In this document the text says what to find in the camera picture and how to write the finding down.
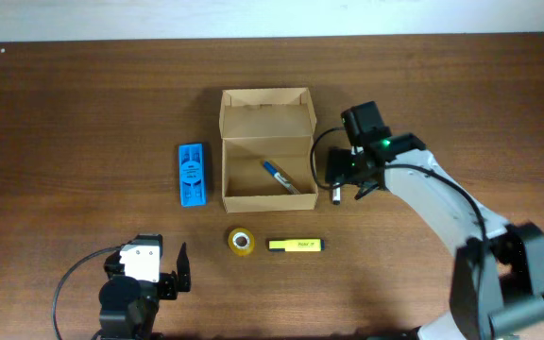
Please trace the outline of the yellow highlighter pen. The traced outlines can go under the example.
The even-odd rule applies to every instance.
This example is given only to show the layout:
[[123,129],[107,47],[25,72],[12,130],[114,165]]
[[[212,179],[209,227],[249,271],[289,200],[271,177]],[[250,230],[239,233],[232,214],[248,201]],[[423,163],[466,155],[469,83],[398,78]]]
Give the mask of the yellow highlighter pen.
[[322,239],[270,240],[268,250],[273,252],[321,252],[325,249]]

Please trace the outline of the blue tape dispenser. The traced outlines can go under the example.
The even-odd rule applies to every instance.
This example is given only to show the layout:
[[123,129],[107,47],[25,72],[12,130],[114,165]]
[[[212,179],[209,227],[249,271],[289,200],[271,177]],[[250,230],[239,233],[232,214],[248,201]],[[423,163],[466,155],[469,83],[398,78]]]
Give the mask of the blue tape dispenser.
[[207,204],[203,144],[181,144],[178,147],[180,204],[184,208]]

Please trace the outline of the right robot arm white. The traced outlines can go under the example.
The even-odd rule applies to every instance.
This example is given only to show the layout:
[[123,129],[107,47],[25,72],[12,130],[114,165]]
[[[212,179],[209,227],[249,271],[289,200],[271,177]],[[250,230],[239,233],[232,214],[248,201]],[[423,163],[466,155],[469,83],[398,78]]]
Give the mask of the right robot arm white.
[[544,322],[544,232],[489,210],[413,133],[391,132],[373,101],[341,114],[351,149],[328,161],[325,190],[383,190],[408,204],[454,258],[448,312],[398,339],[507,339]]

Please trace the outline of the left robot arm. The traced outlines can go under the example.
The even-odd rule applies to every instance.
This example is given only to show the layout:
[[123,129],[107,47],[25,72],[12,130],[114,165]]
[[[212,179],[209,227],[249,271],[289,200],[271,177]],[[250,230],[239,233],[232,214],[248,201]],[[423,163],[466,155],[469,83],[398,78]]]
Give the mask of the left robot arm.
[[175,300],[192,288],[187,246],[183,244],[177,269],[160,271],[162,243],[131,243],[109,256],[105,271],[109,280],[100,289],[98,299],[100,336],[103,339],[162,339],[154,331],[160,305]]

